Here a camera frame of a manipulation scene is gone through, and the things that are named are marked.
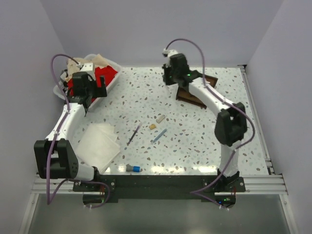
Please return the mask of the green capped white marker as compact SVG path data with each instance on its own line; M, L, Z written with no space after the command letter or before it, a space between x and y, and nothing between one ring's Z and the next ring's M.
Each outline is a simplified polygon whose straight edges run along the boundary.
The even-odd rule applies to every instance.
M166 90L167 90L167 93L168 93L168 97L171 97L171 91L170 91L170 88L166 85L165 86Z

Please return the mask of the beige eraser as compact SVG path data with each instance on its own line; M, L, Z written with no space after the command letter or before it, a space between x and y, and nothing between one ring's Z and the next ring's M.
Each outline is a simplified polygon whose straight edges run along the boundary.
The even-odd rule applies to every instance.
M164 115L161 115L157 120L156 122L157 123L161 123L163 120L164 120L165 116Z

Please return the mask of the blue pen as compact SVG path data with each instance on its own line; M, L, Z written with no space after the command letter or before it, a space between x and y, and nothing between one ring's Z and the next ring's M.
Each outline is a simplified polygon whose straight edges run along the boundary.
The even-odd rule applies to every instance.
M151 143L154 144L155 142L157 142L166 132L167 132L167 129L164 129L152 140Z

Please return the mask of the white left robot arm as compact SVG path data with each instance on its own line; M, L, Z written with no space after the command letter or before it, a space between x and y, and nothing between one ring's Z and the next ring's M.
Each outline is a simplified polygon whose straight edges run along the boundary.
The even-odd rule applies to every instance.
M105 76L93 79L87 72L76 72L68 90L61 90L65 98L62 114L48 136L34 144L38 174L46 180L84 180L89 191L96 191L101 186L101 179L95 176L96 168L82 162L71 141L93 101L107 96Z

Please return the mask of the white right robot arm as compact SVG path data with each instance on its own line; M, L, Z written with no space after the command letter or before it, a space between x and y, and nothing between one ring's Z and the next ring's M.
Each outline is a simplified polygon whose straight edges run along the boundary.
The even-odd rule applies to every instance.
M191 70L184 54L176 50L164 50L167 59L163 64L163 81L166 85L177 84L199 99L216 116L214 135L221 144L221 162L218 168L223 176L217 179L220 190L227 192L234 186L234 176L238 172L236 147L242 143L247 131L247 121L242 114L242 103L233 103L216 91L197 70Z

